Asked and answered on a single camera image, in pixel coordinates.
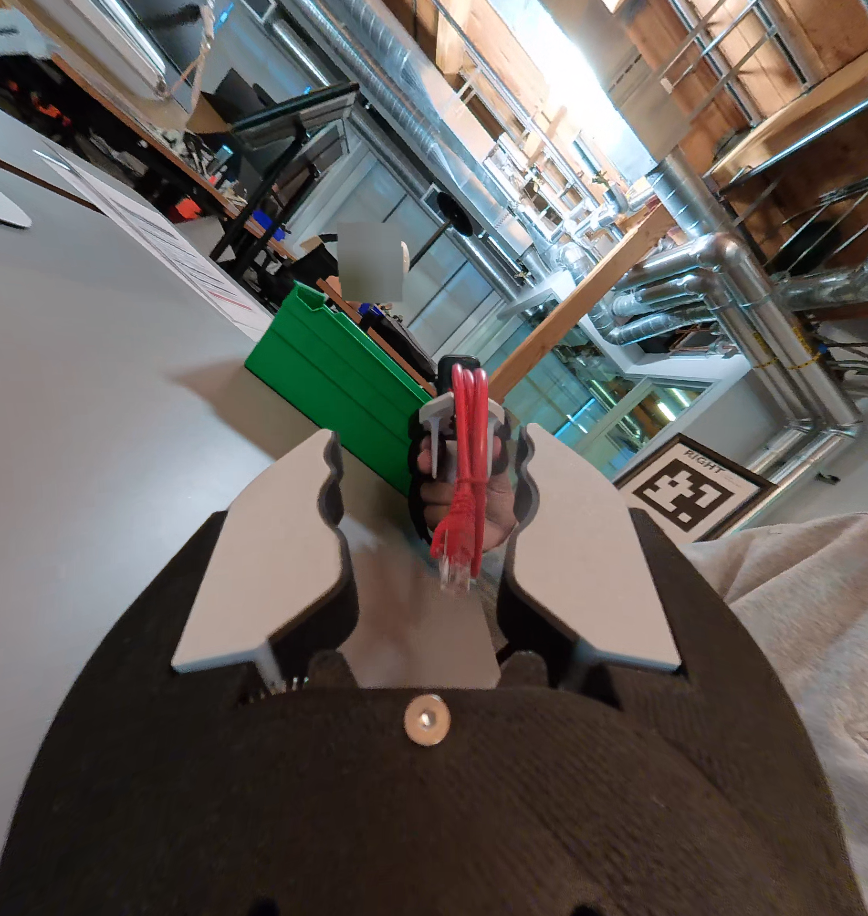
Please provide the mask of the silver pipe bundle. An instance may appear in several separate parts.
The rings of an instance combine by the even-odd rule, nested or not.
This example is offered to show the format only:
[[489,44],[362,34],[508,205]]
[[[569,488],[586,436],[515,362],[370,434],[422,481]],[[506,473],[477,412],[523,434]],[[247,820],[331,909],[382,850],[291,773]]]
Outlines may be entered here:
[[868,258],[857,268],[774,282],[687,162],[670,154],[647,176],[688,241],[647,258],[588,313],[609,344],[676,329],[682,300],[701,302],[760,374],[787,423],[752,463],[783,492],[814,478],[861,432],[862,416],[813,348],[795,313],[868,302]]

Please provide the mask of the person's grey sweater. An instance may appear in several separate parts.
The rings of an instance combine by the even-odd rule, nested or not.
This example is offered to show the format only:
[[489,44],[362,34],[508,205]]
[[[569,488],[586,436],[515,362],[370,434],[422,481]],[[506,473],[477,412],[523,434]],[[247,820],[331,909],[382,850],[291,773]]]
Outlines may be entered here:
[[794,701],[868,909],[868,513],[748,529],[682,552]]

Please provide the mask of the long silver ventilation duct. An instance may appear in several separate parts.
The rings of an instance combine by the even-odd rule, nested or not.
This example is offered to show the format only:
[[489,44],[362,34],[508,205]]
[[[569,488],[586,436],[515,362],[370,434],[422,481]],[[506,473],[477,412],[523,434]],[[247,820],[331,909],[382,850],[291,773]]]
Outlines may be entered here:
[[383,126],[394,139],[374,151],[417,200],[434,209],[431,189],[446,192],[470,218],[472,233],[448,238],[506,302],[526,289],[518,258],[532,245],[503,191],[484,165],[494,142],[435,65],[382,2],[278,2],[291,28],[315,54],[359,85],[370,112],[356,116],[365,135]]

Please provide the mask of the green storage bin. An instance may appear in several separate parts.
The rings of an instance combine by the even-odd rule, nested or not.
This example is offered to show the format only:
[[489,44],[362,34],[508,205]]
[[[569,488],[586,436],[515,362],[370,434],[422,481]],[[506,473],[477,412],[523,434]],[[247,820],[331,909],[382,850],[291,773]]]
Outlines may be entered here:
[[295,282],[245,367],[408,495],[409,420],[431,396],[323,292]]

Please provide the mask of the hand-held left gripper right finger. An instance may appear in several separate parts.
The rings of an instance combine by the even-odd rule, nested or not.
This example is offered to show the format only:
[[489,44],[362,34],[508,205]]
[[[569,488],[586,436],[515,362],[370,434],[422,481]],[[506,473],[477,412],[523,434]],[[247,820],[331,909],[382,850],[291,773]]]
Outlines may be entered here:
[[497,598],[509,656],[540,658],[553,688],[601,664],[676,673],[677,642],[619,491],[535,423],[519,431],[516,474]]

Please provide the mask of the person's right hand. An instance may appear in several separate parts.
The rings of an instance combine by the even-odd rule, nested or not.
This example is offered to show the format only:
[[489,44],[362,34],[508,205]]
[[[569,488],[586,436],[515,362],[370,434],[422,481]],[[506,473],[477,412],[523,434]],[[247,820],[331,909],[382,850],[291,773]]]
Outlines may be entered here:
[[[417,471],[413,479],[416,489],[409,497],[409,510],[416,524],[419,536],[432,535],[439,522],[450,510],[454,496],[455,473],[449,471],[445,454],[439,459],[437,475],[432,472],[432,440],[424,436],[414,444]],[[498,550],[509,539],[517,525],[514,513],[514,489],[506,468],[493,474],[486,487],[485,519],[482,538],[484,554]]]

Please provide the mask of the black monitor on stand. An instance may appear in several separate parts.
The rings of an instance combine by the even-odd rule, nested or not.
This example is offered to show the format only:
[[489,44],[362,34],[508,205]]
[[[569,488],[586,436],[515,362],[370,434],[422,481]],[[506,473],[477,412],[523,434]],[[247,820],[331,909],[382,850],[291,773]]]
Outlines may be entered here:
[[359,93],[355,82],[334,84],[263,108],[228,126],[231,147],[241,154],[285,142],[261,170],[258,187],[248,194],[210,254],[218,262],[227,249],[233,250],[234,260],[224,270],[234,281],[244,278],[325,172],[348,153],[345,124]]

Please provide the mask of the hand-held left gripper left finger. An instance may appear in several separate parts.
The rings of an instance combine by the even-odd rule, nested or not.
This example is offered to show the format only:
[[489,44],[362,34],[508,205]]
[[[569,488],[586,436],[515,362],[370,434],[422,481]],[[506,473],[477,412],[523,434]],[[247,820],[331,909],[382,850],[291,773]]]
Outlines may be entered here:
[[316,654],[356,626],[339,436],[320,429],[232,501],[172,658],[178,673],[252,664],[302,689]]

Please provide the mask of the black pole with round plate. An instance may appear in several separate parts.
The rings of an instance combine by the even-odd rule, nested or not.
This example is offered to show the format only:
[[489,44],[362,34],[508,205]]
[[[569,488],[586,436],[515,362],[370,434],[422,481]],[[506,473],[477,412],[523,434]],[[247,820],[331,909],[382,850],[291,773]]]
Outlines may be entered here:
[[443,217],[442,224],[428,240],[426,240],[420,249],[410,257],[406,272],[411,272],[418,262],[427,254],[430,248],[434,246],[440,237],[445,235],[450,228],[455,229],[463,238],[469,238],[474,233],[475,227],[471,218],[452,195],[444,190],[440,190],[436,194],[435,203],[437,204],[438,212]]

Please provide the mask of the printed white paper sheet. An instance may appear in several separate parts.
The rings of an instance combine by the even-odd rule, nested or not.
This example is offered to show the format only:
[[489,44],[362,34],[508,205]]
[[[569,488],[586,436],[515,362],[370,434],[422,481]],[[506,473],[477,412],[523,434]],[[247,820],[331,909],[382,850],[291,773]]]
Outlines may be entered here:
[[38,148],[33,153],[246,337],[257,343],[264,336],[272,323],[267,310],[180,235],[165,216],[58,154]]

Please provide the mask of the black-white marker board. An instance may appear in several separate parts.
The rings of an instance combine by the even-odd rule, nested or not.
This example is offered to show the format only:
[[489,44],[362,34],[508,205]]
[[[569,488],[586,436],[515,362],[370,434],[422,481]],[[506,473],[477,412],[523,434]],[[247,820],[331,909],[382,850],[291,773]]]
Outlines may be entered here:
[[679,433],[617,477],[631,509],[644,510],[679,545],[711,541],[776,490],[765,477]]

